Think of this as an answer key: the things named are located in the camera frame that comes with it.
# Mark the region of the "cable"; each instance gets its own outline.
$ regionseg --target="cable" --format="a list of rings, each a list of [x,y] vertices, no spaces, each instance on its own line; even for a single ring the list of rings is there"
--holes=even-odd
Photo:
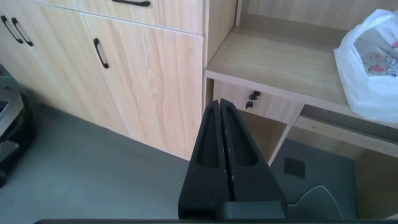
[[[298,200],[297,203],[290,204],[290,205],[288,204],[287,206],[288,206],[288,207],[294,207],[294,206],[298,205],[298,204],[301,202],[301,200],[302,200],[307,194],[309,194],[311,191],[313,191],[313,190],[315,190],[315,189],[317,189],[317,188],[325,189],[326,192],[328,192],[328,194],[329,194],[329,196],[331,197],[331,199],[335,202],[335,205],[336,205],[336,208],[337,208],[337,210],[338,210],[338,214],[339,214],[340,218],[343,219],[343,215],[341,214],[340,207],[338,206],[336,199],[335,199],[334,196],[330,193],[330,191],[329,191],[325,186],[323,186],[323,185],[318,185],[318,186],[315,186],[315,187],[311,188],[310,190],[308,190],[305,194],[303,194],[303,195],[300,197],[300,199]]]

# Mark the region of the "wood grain surface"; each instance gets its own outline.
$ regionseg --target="wood grain surface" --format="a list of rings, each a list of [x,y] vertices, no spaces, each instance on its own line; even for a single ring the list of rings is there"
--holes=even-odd
[[[0,7],[0,16],[6,16]],[[20,38],[20,35],[7,17],[9,27]],[[40,101],[57,109],[71,113],[66,99],[57,87],[51,76],[44,69],[31,47],[20,44],[12,37],[3,24],[0,26],[0,63],[18,81],[18,83],[33,93]]]
[[[366,150],[361,146],[355,146],[342,140],[333,139],[320,133],[301,129],[296,126],[292,126],[287,135],[287,139],[297,141],[326,152],[331,152],[339,156],[347,157],[349,159],[357,158]]]
[[[83,12],[203,35],[203,0],[150,0],[149,7],[111,0],[77,1]]]
[[[304,106],[303,103],[286,100],[285,98],[261,93],[258,100],[253,100],[253,108],[246,109],[250,101],[249,95],[254,90],[231,85],[216,80],[214,84],[214,100],[224,98],[232,102],[239,110],[247,111],[265,118],[273,119],[287,124],[294,124]]]
[[[13,6],[73,115],[128,136],[80,14],[27,1]]]
[[[398,10],[396,0],[247,0],[249,14],[351,30],[376,9]]]
[[[109,63],[106,76],[130,137],[189,159],[201,121],[203,38],[88,14],[82,18],[91,38],[101,42]]]
[[[238,110],[251,136],[269,165],[279,151],[278,143],[284,140],[286,124]]]
[[[206,1],[206,65],[234,27],[236,5],[237,0]]]
[[[69,8],[69,9],[76,9],[76,4],[75,4],[76,1],[75,0],[24,0],[24,1],[46,3],[46,4],[50,4],[50,5],[54,5],[54,6],[60,6],[60,7],[65,7],[65,8]]]
[[[355,160],[358,218],[383,219],[398,214],[398,159],[366,151]]]
[[[264,32],[235,27],[206,77],[364,119],[348,106],[333,54],[345,31],[280,19],[265,24]]]
[[[398,157],[398,143],[326,121],[299,116],[294,126],[373,151]]]

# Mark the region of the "plastic bag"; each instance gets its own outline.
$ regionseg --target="plastic bag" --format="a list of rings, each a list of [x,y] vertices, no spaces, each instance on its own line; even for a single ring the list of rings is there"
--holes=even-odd
[[[335,58],[350,108],[398,123],[398,13],[376,10],[347,33]]]

